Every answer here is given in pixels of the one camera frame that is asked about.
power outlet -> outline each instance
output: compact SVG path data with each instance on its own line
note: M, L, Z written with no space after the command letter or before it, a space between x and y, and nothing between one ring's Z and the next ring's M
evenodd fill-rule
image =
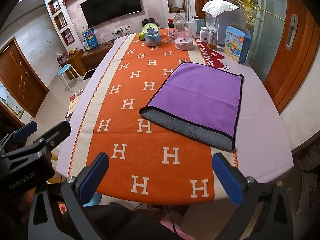
M120 27L117 27L115 29L112 29L111 32L112 34L116 34L117 31L119 31L119 34L121 31L125 31L125 32L128 32L130 30L129 26L128 25L124 25L124 26L120 26Z

blue package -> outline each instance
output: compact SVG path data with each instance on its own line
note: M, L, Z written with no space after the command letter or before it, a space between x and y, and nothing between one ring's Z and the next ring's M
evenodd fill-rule
M99 46L96 35L92 30L87 30L83 32L82 35L85 38L85 41L88 45L88 50L94 49Z
M231 24L227 27L224 53L237 63L245 62L251 44L250 31L241 25Z

floral wallpaper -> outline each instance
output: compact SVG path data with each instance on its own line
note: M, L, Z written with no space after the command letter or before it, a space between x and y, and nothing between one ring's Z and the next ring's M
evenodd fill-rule
M66 3L67 11L70 19L76 29L76 32L81 41L84 40L81 33L88 27L87 21L85 20L80 4L86 0L71 0ZM141 32L143 19L154 18L156 23L165 26L164 10L162 0L141 0L142 11L129 15L117 17L113 20L101 23L94 27L99 43L110 41L113 39L114 34L111 34L111 29L120 27L123 25L130 25L131 33Z

screw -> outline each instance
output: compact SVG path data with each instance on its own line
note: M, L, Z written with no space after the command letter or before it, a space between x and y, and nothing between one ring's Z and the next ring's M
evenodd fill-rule
M282 187L282 186L283 186L283 183L282 183L281 180L277 180L277 181L276 181L276 185L277 185L278 187Z
M246 177L245 179L247 180L248 183L254 183L254 182L256 181L256 180L255 180L253 177L251 177L251 176L248 176L248 177Z
M76 177L74 177L74 176L70 176L67 178L68 183L73 183L75 180L76 180Z

orange table runner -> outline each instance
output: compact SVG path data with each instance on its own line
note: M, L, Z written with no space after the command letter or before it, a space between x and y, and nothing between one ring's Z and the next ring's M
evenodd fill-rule
M189 52L175 49L165 32L161 30L157 47L146 47L131 35L116 52L87 107L69 174L77 174L76 162L86 158L89 165L105 152L110 165L100 193L156 204L209 202L217 193L214 183L219 198L225 197L211 168L212 154L221 151L150 123L138 113L180 63L197 59L204 64L195 44ZM233 154L223 153L234 164Z

